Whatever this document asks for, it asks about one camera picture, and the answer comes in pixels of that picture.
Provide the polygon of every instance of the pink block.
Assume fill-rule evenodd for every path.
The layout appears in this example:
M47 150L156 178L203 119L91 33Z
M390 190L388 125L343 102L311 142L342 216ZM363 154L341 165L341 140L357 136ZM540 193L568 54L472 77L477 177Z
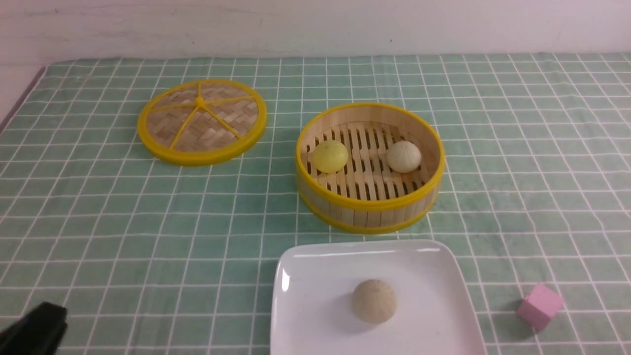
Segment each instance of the pink block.
M544 284L537 284L522 302L517 315L540 332L563 306L563 298Z

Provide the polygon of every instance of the square plate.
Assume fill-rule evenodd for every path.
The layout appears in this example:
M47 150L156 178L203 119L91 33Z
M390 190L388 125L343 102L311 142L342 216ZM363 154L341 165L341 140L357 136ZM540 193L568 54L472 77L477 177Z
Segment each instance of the square plate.
M369 325L351 308L359 283L392 286L398 308ZM271 355L485 355L480 326L456 258L427 240L297 246L278 262Z

